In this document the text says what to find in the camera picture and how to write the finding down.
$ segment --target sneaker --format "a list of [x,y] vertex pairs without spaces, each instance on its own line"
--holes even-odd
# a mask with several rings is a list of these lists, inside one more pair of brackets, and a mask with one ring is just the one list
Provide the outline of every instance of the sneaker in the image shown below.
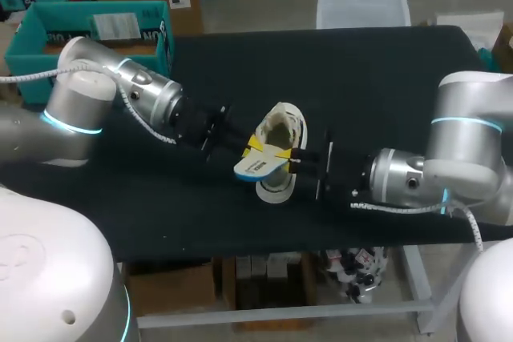
[[[290,103],[278,103],[255,131],[263,143],[264,153],[276,154],[291,148],[306,148],[308,131],[305,117]],[[283,203],[290,198],[296,185],[296,175],[289,174],[286,165],[256,183],[256,194],[267,203]]]

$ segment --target black table surface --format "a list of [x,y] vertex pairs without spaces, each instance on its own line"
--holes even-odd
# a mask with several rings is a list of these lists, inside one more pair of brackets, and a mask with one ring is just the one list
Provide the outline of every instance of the black table surface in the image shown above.
[[[244,129],[286,101],[305,115],[309,148],[331,127],[342,146],[367,152],[423,153],[440,80],[483,69],[464,33],[444,26],[213,34],[177,38],[175,53],[174,79],[195,99],[231,102]],[[263,203],[233,176],[236,161],[218,150],[205,164],[112,111],[86,166],[4,165],[0,175],[87,216],[123,261],[472,241],[468,223],[444,215],[325,210],[301,176],[290,201]],[[481,230],[485,240],[513,236]]]

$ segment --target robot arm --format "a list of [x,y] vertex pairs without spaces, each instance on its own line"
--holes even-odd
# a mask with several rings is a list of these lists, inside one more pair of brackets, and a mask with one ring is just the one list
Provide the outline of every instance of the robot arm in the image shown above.
[[[0,162],[83,165],[117,90],[134,118],[166,143],[186,143],[208,154],[220,140],[221,128],[233,129],[226,122],[226,108],[197,106],[179,83],[88,38],[74,38],[63,48],[58,70],[71,68],[57,76],[42,114],[0,108]],[[159,133],[168,127],[173,138]]]
[[368,178],[373,201],[425,207],[457,199],[481,221],[512,224],[513,171],[501,136],[513,118],[513,75],[451,74],[438,91],[426,157],[381,150]]

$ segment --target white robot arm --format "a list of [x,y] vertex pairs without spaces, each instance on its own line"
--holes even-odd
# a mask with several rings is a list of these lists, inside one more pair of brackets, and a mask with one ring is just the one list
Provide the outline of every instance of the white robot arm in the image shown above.
[[[513,118],[513,75],[461,72],[445,77],[426,157],[384,149],[373,161],[373,200],[425,207],[453,199],[480,221],[513,224],[513,170],[501,136]],[[513,239],[481,254],[458,306],[458,342],[513,339]]]

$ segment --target shoe insole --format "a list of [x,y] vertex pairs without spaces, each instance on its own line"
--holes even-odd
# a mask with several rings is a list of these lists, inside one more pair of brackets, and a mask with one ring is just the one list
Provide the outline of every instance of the shoe insole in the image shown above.
[[264,145],[263,152],[251,148],[249,153],[235,165],[233,171],[238,179],[258,182],[288,162],[287,159],[274,156],[282,151],[281,148],[270,144]]
[[278,123],[267,133],[267,144],[279,147],[282,150],[287,150],[292,147],[290,140],[290,132],[284,123]]

